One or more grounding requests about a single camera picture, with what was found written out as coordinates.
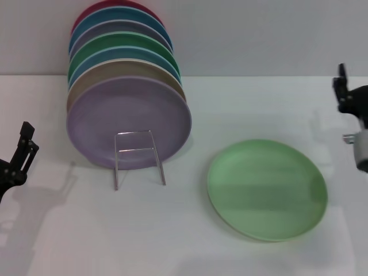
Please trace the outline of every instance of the stack of plates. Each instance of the stack of plates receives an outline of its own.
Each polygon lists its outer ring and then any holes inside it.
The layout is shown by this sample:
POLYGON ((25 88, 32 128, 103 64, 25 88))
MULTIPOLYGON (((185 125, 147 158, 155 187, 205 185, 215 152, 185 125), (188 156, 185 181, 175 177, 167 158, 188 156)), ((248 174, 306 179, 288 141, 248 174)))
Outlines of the stack of plates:
MULTIPOLYGON (((125 0, 90 6, 72 28, 69 57, 67 130, 89 161, 115 167, 114 137, 121 132, 152 131, 161 160, 184 145, 190 111, 172 42, 152 11, 125 0)), ((132 136, 126 143, 152 144, 142 139, 132 136)), ((155 164, 146 152, 122 156, 118 166, 155 164)))

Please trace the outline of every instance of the white table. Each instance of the white table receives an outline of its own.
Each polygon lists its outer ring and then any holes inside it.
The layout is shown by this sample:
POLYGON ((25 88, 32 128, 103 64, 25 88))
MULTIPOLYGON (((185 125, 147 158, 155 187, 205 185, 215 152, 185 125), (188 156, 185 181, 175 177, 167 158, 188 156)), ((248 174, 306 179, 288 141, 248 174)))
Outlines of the white table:
MULTIPOLYGON (((351 78, 350 87, 368 84, 351 78)), ((157 168, 91 165, 65 128, 65 76, 0 77, 0 158, 23 121, 40 150, 25 185, 0 206, 1 276, 355 276, 368 273, 368 183, 341 135, 358 130, 336 111, 331 78, 183 78, 193 116, 186 145, 157 168), (329 206, 312 232, 258 243, 227 226, 206 193, 213 157, 245 139, 274 139, 311 158, 329 206)))

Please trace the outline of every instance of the red plate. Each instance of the red plate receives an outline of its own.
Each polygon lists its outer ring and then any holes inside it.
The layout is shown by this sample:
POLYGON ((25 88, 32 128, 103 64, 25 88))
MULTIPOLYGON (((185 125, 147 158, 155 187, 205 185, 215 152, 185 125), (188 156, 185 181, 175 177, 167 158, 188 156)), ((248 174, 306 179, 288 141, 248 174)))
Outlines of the red plate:
POLYGON ((148 9, 147 7, 145 7, 141 4, 138 4, 138 3, 132 2, 132 1, 128 1, 128 0, 106 0, 106 1, 98 2, 98 3, 88 7, 87 9, 85 9, 84 12, 81 13, 80 16, 78 16, 78 18, 75 20, 73 28, 71 29, 71 33, 74 31, 76 26, 78 26, 78 24, 83 19, 85 19, 87 16, 89 16, 91 13, 94 13, 97 10, 101 10, 101 9, 106 8, 106 7, 113 7, 113 6, 134 7, 136 9, 142 10, 142 11, 148 13, 149 15, 155 17, 163 25, 160 18, 156 14, 154 14, 153 11, 151 11, 150 9, 148 9))

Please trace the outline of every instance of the tan plate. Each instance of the tan plate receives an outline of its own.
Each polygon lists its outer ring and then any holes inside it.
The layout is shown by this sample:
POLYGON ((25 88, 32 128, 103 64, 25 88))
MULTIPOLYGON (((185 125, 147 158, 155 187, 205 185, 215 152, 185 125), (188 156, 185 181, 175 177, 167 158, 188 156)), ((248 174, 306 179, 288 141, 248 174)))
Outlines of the tan plate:
POLYGON ((70 87, 67 101, 69 112, 73 103, 92 85, 118 76, 144 76, 161 81, 180 94, 186 101, 180 83, 165 69, 140 59, 114 59, 99 63, 84 72, 70 87))

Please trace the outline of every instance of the light green plate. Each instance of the light green plate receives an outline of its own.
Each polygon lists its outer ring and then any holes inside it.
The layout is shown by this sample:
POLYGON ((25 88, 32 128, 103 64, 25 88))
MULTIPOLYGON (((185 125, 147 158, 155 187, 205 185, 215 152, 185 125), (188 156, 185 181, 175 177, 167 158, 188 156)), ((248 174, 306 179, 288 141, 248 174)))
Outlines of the light green plate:
POLYGON ((219 154, 209 170, 208 194, 230 226, 268 242, 311 230, 327 206, 318 168, 297 150, 269 140, 244 141, 219 154))

